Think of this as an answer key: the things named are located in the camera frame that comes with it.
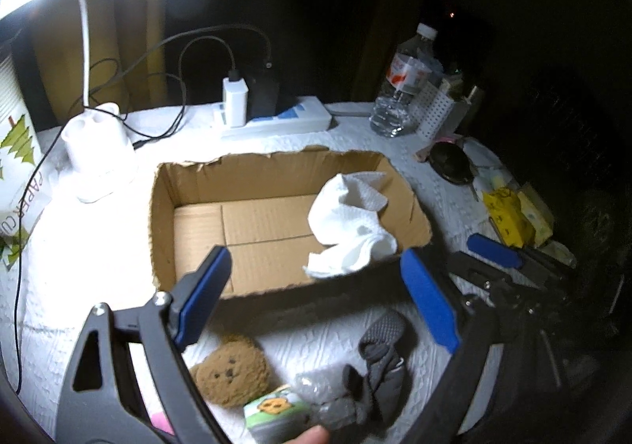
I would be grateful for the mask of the person's fingertip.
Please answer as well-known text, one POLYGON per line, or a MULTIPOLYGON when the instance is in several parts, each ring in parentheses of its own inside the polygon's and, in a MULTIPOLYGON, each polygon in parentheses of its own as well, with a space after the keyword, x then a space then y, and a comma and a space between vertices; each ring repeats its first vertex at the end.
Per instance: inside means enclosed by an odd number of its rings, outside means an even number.
POLYGON ((330 433, 325 427, 314 426, 308 430, 305 430, 293 438, 287 441, 286 444, 328 444, 330 442, 330 433))

